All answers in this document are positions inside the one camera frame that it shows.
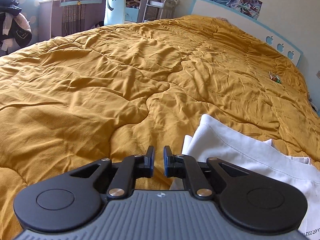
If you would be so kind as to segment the small colourful snack packet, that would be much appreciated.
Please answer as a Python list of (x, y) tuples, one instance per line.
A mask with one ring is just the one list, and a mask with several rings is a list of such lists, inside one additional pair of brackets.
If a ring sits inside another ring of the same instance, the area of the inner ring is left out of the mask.
[(272, 72), (269, 72), (269, 76), (270, 76), (270, 79), (276, 83), (279, 83), (279, 84), (282, 84), (281, 82), (281, 79), (278, 75), (272, 73)]

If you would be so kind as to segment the white blue apple headboard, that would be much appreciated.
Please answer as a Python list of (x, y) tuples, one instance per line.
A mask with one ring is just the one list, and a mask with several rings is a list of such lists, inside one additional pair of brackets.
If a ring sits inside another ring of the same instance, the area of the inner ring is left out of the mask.
[(244, 32), (267, 43), (277, 52), (290, 59), (296, 67), (300, 64), (303, 52), (292, 42), (265, 24), (236, 10), (209, 0), (193, 0), (189, 14), (225, 18), (229, 23), (237, 26)]

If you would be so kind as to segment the grey metal folding chair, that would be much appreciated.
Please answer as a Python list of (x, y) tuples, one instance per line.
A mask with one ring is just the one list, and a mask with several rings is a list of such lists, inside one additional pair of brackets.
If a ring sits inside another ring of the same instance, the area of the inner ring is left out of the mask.
[(147, 0), (143, 22), (174, 18), (178, 0)]

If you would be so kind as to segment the mustard yellow quilted bedspread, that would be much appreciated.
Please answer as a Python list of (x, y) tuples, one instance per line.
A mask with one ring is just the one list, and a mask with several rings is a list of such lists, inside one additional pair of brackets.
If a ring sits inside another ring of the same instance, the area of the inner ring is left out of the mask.
[(137, 185), (167, 189), (162, 149), (180, 153), (204, 114), (319, 170), (319, 117), (303, 75), (227, 21), (111, 25), (1, 57), (1, 239), (21, 231), (22, 189), (98, 159), (154, 146), (155, 174)]

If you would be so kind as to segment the white Nevada sweatshirt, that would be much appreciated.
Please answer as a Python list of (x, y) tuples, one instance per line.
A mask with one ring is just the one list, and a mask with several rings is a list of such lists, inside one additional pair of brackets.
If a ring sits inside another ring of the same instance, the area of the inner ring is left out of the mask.
[(309, 157), (284, 155), (272, 139), (253, 139), (208, 114), (201, 116), (194, 135), (184, 137), (182, 154), (201, 162), (217, 157), (296, 187), (308, 201), (299, 231), (308, 239), (319, 239), (319, 170)]

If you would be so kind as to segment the light blue moon chair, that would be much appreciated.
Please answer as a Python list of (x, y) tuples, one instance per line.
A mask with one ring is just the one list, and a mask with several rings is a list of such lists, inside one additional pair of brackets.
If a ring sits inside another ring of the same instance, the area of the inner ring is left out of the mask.
[(126, 0), (106, 0), (104, 25), (123, 24)]

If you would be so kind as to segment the cluttered desk with drawers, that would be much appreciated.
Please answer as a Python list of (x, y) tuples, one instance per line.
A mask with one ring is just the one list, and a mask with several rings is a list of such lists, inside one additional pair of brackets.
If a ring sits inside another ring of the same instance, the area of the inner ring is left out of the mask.
[(47, 0), (40, 2), (39, 41), (67, 36), (104, 25), (106, 0)]

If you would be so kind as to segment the dark clothes pile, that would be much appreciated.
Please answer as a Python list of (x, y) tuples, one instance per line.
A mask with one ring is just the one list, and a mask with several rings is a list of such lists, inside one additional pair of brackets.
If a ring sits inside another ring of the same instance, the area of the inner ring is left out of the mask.
[(14, 42), (24, 48), (33, 36), (29, 21), (18, 5), (17, 0), (1, 0), (1, 50), (5, 55), (9, 54)]

